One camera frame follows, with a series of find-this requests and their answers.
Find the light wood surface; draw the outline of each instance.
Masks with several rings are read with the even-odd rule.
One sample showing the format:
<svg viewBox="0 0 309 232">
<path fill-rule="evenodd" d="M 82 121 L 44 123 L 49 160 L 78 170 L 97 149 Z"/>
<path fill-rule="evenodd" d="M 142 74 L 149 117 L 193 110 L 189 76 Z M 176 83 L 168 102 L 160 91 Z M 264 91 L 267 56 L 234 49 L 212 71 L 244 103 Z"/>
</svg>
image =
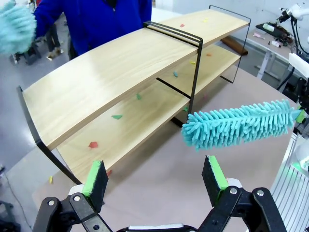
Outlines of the light wood surface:
<svg viewBox="0 0 309 232">
<path fill-rule="evenodd" d="M 85 182 L 93 161 L 104 160 L 105 168 L 111 168 L 189 102 L 188 98 L 156 80 L 139 94 L 140 100 L 133 94 L 58 147 L 62 158 L 81 182 Z M 113 115 L 123 117 L 116 120 Z M 97 142 L 98 148 L 89 148 L 90 142 Z"/>
<path fill-rule="evenodd" d="M 210 45 L 203 49 L 200 67 L 198 70 L 196 94 L 206 85 L 221 75 L 226 69 L 233 65 L 240 56 L 216 45 Z M 191 95 L 195 64 L 197 55 L 192 59 L 184 61 L 170 72 L 165 72 L 160 76 L 161 79 L 172 86 L 180 89 L 184 93 Z M 178 77 L 175 78 L 173 71 L 176 71 Z"/>
<path fill-rule="evenodd" d="M 196 94 L 238 59 L 238 55 L 224 48 L 215 45 L 205 48 Z M 187 60 L 175 70 L 178 72 L 177 78 L 173 75 L 173 70 L 169 70 L 163 75 L 163 79 L 191 95 L 195 64 Z M 104 160 L 105 167 L 111 168 L 189 102 L 186 97 L 158 81 L 140 95 L 140 101 L 133 94 L 128 101 L 115 105 L 58 146 L 69 169 L 82 182 L 85 181 L 93 161 Z M 111 115 L 124 117 L 117 121 Z M 91 141 L 100 143 L 100 146 L 90 149 L 88 145 Z"/>
<path fill-rule="evenodd" d="M 163 22 L 204 39 L 204 46 L 248 25 L 205 10 Z M 64 64 L 24 91 L 43 142 L 54 149 L 132 91 L 194 55 L 197 48 L 140 29 Z"/>
<path fill-rule="evenodd" d="M 206 87 L 205 93 L 208 97 L 196 104 L 196 111 L 236 108 L 285 98 L 244 70 L 239 70 L 233 84 L 216 78 Z M 240 180 L 247 191 L 270 188 L 291 133 L 289 130 L 287 135 L 277 138 L 196 152 L 183 142 L 180 129 L 169 122 L 113 166 L 100 215 L 113 231 L 128 225 L 171 223 L 198 228 L 211 210 L 201 176 L 205 155 L 215 155 L 225 176 Z M 37 205 L 47 196 L 62 199 L 73 185 L 62 173 L 55 175 L 54 180 L 52 185 L 47 182 L 33 195 Z M 225 232 L 245 230 L 242 220 L 233 218 Z"/>
<path fill-rule="evenodd" d="M 253 43 L 255 45 L 258 45 L 264 49 L 270 50 L 271 52 L 275 53 L 278 57 L 282 58 L 283 60 L 285 60 L 286 62 L 288 62 L 289 60 L 289 54 L 291 52 L 291 45 L 288 45 L 287 47 L 281 46 L 281 47 L 276 47 L 274 45 L 271 44 L 272 41 L 275 41 L 275 38 L 266 33 L 266 34 L 262 34 L 260 32 L 257 32 L 258 34 L 260 34 L 262 37 L 264 37 L 265 39 L 260 39 L 257 37 L 254 37 L 254 32 L 250 31 L 248 34 L 248 42 L 249 43 Z"/>
</svg>

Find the blue jacket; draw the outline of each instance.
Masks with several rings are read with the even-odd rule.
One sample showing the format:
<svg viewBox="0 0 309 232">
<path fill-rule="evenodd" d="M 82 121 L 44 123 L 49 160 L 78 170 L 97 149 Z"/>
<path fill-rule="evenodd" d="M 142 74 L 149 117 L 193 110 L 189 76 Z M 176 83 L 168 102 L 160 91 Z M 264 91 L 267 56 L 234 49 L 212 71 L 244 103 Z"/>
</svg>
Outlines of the blue jacket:
<svg viewBox="0 0 309 232">
<path fill-rule="evenodd" d="M 34 12 L 36 37 L 44 36 L 62 12 L 76 52 L 81 55 L 108 41 L 142 28 L 151 19 L 151 0 L 42 0 Z"/>
</svg>

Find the white robot part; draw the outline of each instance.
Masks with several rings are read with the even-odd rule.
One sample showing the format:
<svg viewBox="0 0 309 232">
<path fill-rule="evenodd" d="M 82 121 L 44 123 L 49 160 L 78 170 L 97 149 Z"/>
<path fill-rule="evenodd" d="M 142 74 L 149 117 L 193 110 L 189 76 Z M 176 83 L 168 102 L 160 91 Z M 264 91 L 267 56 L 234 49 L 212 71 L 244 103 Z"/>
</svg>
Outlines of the white robot part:
<svg viewBox="0 0 309 232">
<path fill-rule="evenodd" d="M 309 140 L 295 149 L 295 155 L 301 168 L 307 172 L 309 170 Z"/>
</svg>

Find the white wall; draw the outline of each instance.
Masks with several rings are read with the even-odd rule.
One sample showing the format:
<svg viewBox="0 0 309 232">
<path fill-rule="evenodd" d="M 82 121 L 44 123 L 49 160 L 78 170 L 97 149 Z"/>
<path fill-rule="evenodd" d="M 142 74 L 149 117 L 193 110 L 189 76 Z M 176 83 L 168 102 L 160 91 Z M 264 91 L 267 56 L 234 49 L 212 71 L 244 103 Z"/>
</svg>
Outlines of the white wall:
<svg viewBox="0 0 309 232">
<path fill-rule="evenodd" d="M 255 25 L 267 21 L 274 22 L 281 11 L 279 8 L 289 8 L 293 4 L 298 3 L 302 8 L 309 8 L 309 0 L 163 0 L 172 1 L 169 3 L 174 12 L 187 14 L 194 11 L 208 9 L 209 5 L 215 5 L 228 10 L 243 14 L 252 19 L 251 28 Z M 289 32 L 292 33 L 290 21 L 282 23 Z M 309 48 L 307 37 L 309 36 L 309 15 L 304 16 L 303 21 L 298 22 L 298 32 L 303 47 Z M 237 37 L 243 38 L 244 32 L 236 34 Z"/>
<path fill-rule="evenodd" d="M 9 0 L 0 0 L 0 7 L 4 6 Z M 17 4 L 27 4 L 28 0 L 15 0 Z"/>
</svg>

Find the microfiber duster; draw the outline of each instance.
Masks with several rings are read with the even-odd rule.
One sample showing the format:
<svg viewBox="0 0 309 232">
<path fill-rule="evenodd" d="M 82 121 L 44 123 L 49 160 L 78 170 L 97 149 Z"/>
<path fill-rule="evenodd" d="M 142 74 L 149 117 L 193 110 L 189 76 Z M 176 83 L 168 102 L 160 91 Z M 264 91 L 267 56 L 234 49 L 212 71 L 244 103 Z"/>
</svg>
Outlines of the microfiber duster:
<svg viewBox="0 0 309 232">
<path fill-rule="evenodd" d="M 277 137 L 292 128 L 301 110 L 288 100 L 241 106 L 239 109 L 214 110 L 189 114 L 182 135 L 189 146 L 211 149 L 239 145 L 262 138 Z"/>
<path fill-rule="evenodd" d="M 26 52 L 35 36 L 36 21 L 26 6 L 9 1 L 0 9 L 0 54 Z"/>
</svg>

